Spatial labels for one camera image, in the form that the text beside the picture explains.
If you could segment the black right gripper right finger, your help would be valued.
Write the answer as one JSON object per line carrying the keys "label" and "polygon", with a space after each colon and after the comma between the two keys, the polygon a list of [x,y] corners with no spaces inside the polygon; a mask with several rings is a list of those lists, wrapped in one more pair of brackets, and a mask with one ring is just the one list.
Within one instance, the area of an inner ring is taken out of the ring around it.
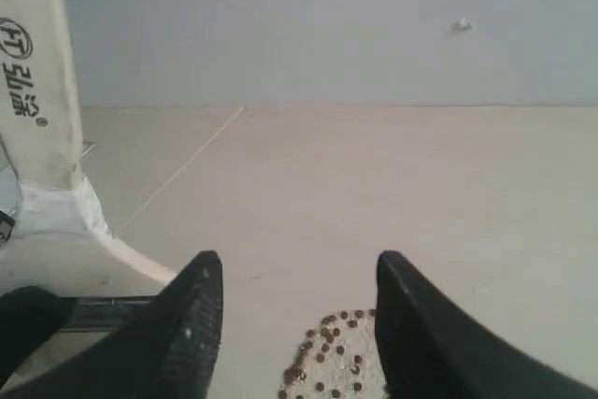
{"label": "black right gripper right finger", "polygon": [[594,398],[465,313],[402,253],[377,258],[376,343],[392,398]]}

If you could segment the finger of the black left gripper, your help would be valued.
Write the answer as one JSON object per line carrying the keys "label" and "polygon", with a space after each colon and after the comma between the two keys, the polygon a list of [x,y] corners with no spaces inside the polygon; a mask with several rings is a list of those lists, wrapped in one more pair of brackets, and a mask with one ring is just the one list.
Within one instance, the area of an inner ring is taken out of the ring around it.
{"label": "finger of the black left gripper", "polygon": [[39,287],[1,296],[1,382],[69,320],[73,301]]}

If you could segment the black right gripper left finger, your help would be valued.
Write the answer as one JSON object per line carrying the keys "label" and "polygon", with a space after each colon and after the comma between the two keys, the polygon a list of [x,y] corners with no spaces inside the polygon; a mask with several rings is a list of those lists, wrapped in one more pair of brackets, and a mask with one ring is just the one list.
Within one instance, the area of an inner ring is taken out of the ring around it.
{"label": "black right gripper left finger", "polygon": [[73,308],[56,334],[99,332],[104,338],[3,397],[207,396],[221,342],[217,252],[198,253],[157,295],[61,298]]}

